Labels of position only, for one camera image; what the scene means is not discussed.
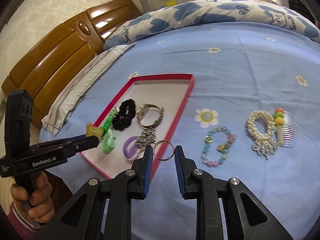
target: green hair tie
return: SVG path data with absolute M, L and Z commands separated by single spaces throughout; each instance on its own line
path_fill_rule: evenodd
M 112 119 L 115 117 L 116 113 L 118 113 L 117 108 L 115 107 L 108 115 L 107 120 L 104 122 L 104 125 L 102 126 L 103 128 L 103 135 L 104 136 L 106 134 L 106 132 L 109 130 L 110 125 L 112 123 Z
M 105 136 L 102 139 L 102 145 L 101 145 L 101 149 L 103 153 L 109 153 L 114 149 L 114 147 L 116 146 L 116 142 L 115 142 L 116 138 L 117 138 L 117 135 L 113 133 L 111 129 L 109 129 L 106 132 Z

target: wooden headboard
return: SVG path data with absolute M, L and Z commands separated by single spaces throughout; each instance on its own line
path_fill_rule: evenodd
M 55 27 L 10 71 L 2 84 L 6 95 L 26 89 L 34 98 L 32 123 L 41 119 L 74 76 L 95 56 L 111 32 L 140 16 L 131 0 L 113 0 L 79 13 Z

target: watch face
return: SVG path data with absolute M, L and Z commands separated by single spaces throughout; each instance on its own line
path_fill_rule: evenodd
M 138 110 L 137 112 L 137 117 L 139 119 L 139 121 L 141 121 L 145 116 L 146 114 L 148 113 L 149 111 L 149 106 L 146 105 L 146 104 L 143 104 L 140 109 Z

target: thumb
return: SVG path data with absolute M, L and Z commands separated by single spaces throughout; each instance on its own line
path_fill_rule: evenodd
M 26 189 L 14 183 L 10 187 L 10 194 L 20 214 L 22 213 L 27 214 L 26 209 L 22 204 L 22 201 L 28 200 L 29 198 L 29 195 Z

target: person's left hand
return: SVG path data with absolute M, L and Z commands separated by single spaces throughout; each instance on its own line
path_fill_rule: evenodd
M 36 178 L 37 189 L 29 197 L 25 188 L 12 184 L 10 187 L 10 193 L 14 200 L 19 214 L 28 222 L 32 221 L 32 218 L 39 223 L 47 223 L 54 216 L 53 202 L 50 197 L 52 192 L 52 186 L 48 182 L 46 174 L 42 171 Z M 30 208 L 29 212 L 24 208 L 22 201 L 28 200 L 34 206 Z

